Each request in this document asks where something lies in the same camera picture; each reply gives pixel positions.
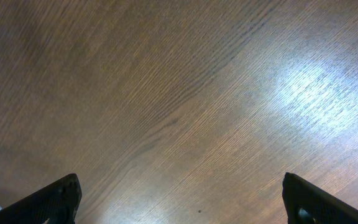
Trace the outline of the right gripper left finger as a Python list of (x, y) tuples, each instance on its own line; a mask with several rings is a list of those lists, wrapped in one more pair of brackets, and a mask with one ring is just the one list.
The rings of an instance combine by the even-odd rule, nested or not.
[(75, 224), (82, 191), (76, 174), (68, 174), (0, 210), (0, 224)]

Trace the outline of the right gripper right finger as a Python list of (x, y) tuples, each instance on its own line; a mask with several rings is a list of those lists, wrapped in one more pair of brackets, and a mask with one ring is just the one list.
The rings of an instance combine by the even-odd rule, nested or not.
[(288, 224), (358, 224), (357, 209), (296, 174), (285, 174), (282, 198)]

